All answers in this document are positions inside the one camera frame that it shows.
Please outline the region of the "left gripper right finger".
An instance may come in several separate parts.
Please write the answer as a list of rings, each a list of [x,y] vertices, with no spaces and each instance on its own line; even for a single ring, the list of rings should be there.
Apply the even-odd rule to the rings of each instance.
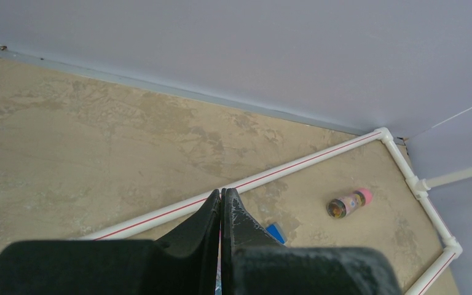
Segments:
[[[223,294],[401,294],[394,270],[365,247],[289,248],[246,210],[236,189],[221,191]]]

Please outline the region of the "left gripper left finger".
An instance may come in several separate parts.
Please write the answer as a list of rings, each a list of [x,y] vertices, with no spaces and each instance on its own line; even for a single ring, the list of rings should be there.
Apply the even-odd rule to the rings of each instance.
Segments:
[[[0,253],[0,294],[213,294],[221,199],[157,240],[30,240]]]

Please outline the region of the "white pvc pipe frame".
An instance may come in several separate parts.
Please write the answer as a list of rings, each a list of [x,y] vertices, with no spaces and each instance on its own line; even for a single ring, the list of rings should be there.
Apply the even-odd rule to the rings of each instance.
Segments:
[[[396,146],[390,131],[387,128],[382,127],[363,136],[359,136],[356,139],[331,146],[327,149],[290,161],[286,164],[273,167],[234,183],[230,183],[227,185],[227,187],[235,188],[239,192],[250,191],[254,188],[265,185],[269,182],[275,181],[279,178],[290,175],[301,169],[310,167],[324,160],[330,159],[331,157],[343,154],[375,140],[379,140],[385,145],[390,155],[393,157],[395,164],[403,174],[408,188],[411,190],[415,198],[420,202],[422,208],[425,210],[445,245],[445,248],[443,249],[443,252],[439,258],[437,258],[435,262],[432,263],[432,265],[429,266],[426,271],[424,271],[424,273],[407,291],[408,294],[425,294],[425,292],[451,264],[451,262],[454,259],[457,259],[463,251],[461,245],[456,240],[452,232],[448,229],[446,223],[439,215],[433,203],[430,201],[428,197],[428,191],[432,188],[443,186],[445,184],[472,178],[472,167],[448,173],[446,175],[437,176],[431,179],[420,179],[412,171],[412,168],[409,166],[401,151]],[[209,196],[209,192],[204,192],[195,197],[107,227],[95,233],[85,235],[83,238],[85,240],[107,240],[132,237],[146,230],[152,229],[153,227],[196,212]]]

